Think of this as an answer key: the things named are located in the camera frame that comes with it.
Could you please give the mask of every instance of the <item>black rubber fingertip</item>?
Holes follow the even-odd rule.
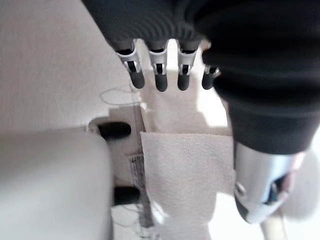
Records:
[[[205,90],[209,90],[214,86],[214,74],[213,73],[209,73],[203,74],[203,78],[202,78],[202,87]]]
[[[189,78],[190,76],[189,75],[178,75],[178,88],[181,90],[181,91],[185,91],[188,89],[189,87]]]
[[[144,78],[144,74],[142,73],[142,71],[140,71],[140,72],[131,72],[130,73],[130,78],[131,78],[133,86],[136,89],[142,89],[144,87],[145,78]]]
[[[168,87],[167,75],[155,75],[155,86],[160,92],[164,92]]]
[[[104,140],[116,140],[128,137],[131,134],[131,126],[122,121],[105,122],[98,125],[99,132]]]

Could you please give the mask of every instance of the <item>robotic hand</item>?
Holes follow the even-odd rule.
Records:
[[[138,89],[144,76],[134,39],[145,41],[161,92],[167,88],[167,41],[179,42],[182,91],[201,39],[211,42],[202,55],[202,86],[228,102],[238,211],[249,223],[273,213],[292,191],[320,122],[320,2],[82,1]]]

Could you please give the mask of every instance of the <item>silver metal cylinder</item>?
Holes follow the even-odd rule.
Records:
[[[162,66],[161,75],[167,74],[167,48],[161,52],[149,51],[149,57],[155,75],[160,74],[157,69],[157,64],[161,64]]]
[[[136,72],[139,73],[141,71],[141,65],[140,65],[140,60],[139,60],[139,56],[138,56],[138,53],[136,51],[136,48],[133,49],[133,52],[128,54],[128,55],[123,55],[123,54],[120,54],[120,53],[116,53],[122,64],[125,66],[125,68],[128,70],[129,73],[132,72],[132,70],[129,68],[129,65],[128,65],[128,62],[133,62],[134,63],[134,66],[135,66],[135,69],[136,69]]]
[[[188,66],[188,71],[186,75],[190,75],[191,69],[194,65],[195,58],[196,58],[197,51],[195,50],[192,53],[183,53],[181,52],[181,49],[178,48],[178,72],[180,75],[182,75],[183,66]]]
[[[235,144],[234,196],[241,205],[239,212],[247,222],[260,223],[272,214],[292,191],[296,172],[305,154],[268,154],[238,142]]]

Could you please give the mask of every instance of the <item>robotic fingertip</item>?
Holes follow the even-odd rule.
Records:
[[[155,75],[155,86],[160,92],[164,92],[168,87],[167,75]]]
[[[188,89],[188,87],[189,87],[189,79],[190,79],[189,75],[185,75],[185,74],[179,74],[178,75],[178,88],[181,91],[185,91],[185,90]]]

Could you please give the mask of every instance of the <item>paper towel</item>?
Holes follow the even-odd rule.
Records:
[[[263,240],[233,198],[233,140],[211,134],[141,133],[147,193],[162,240]]]

